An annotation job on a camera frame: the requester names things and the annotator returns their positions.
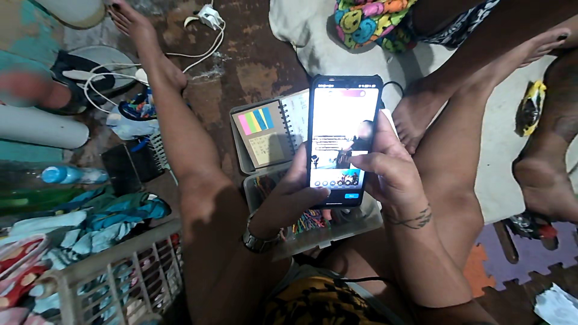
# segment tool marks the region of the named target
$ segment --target smartphone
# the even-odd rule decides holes
[[[310,89],[307,183],[331,194],[314,209],[361,205],[365,172],[349,158],[373,145],[383,81],[375,76],[316,76]]]

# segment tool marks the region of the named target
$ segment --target black cable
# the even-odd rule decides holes
[[[397,283],[393,282],[392,280],[382,278],[381,276],[369,276],[367,278],[360,278],[360,279],[334,279],[334,282],[341,282],[341,283],[356,283],[356,282],[366,282],[366,281],[382,281],[388,285],[392,285],[396,288],[399,288]]]
[[[398,82],[395,82],[395,81],[386,82],[386,83],[383,84],[383,88],[385,89],[385,87],[386,87],[388,84],[394,84],[394,85],[398,86],[399,89],[401,90],[401,97],[404,96],[403,87],[402,87]]]

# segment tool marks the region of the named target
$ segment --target blue bottle cap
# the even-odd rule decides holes
[[[67,170],[62,166],[50,166],[40,176],[46,183],[60,183],[66,179]]]

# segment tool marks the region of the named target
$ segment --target smiley face fabric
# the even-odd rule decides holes
[[[396,53],[412,49],[416,43],[411,33],[397,27],[416,1],[337,0],[335,24],[339,38],[349,49],[371,42]]]

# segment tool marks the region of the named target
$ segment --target black phone case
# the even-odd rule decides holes
[[[351,81],[351,85],[354,84],[376,84],[379,87],[379,95],[378,100],[375,106],[375,115],[373,120],[377,119],[377,114],[379,113],[380,109],[383,106],[383,102],[381,100],[381,95],[383,93],[383,80],[379,75],[373,76],[323,76],[323,75],[316,75],[313,80],[311,81],[311,85],[309,87],[309,122],[308,122],[308,130],[307,130],[307,184],[311,182],[311,152],[312,152],[312,137],[313,137],[313,98],[315,94],[315,89],[317,88],[316,85],[320,82],[320,80],[325,79],[335,79],[334,81],[327,80],[327,83],[332,83],[335,81],[340,81],[343,79],[347,79]],[[319,204],[311,207],[312,209],[340,209],[340,208],[354,208],[356,206],[360,206],[361,202],[363,201],[363,193],[365,191],[365,177],[360,189],[360,197],[359,199],[352,201],[351,204],[341,204],[341,205],[327,205],[327,204]]]

